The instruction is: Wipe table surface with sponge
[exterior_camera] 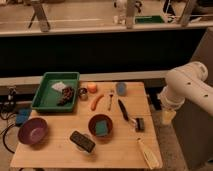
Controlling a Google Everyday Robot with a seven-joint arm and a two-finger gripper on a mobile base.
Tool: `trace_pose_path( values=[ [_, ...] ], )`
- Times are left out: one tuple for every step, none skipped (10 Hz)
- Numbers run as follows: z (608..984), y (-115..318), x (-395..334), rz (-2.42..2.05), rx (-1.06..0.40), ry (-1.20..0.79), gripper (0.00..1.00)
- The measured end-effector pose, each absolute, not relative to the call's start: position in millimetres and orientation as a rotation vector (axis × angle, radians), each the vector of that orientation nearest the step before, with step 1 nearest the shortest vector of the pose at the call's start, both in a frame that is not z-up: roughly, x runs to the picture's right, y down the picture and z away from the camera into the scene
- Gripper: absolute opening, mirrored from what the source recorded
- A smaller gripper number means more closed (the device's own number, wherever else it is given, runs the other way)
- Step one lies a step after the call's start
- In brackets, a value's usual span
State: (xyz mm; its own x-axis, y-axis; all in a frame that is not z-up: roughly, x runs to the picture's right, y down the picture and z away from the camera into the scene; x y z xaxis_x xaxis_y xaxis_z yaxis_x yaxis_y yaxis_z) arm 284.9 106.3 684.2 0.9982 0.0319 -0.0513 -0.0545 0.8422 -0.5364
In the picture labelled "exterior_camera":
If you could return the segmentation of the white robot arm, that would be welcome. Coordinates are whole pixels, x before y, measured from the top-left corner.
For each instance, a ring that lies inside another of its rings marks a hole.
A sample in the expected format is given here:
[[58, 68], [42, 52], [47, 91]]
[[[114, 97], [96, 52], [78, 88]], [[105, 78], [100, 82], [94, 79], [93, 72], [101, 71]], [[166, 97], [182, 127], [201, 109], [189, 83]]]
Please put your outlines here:
[[188, 99], [213, 116], [213, 87], [205, 80], [207, 67], [194, 61], [169, 70], [165, 76], [166, 86], [159, 94], [162, 106], [178, 110]]

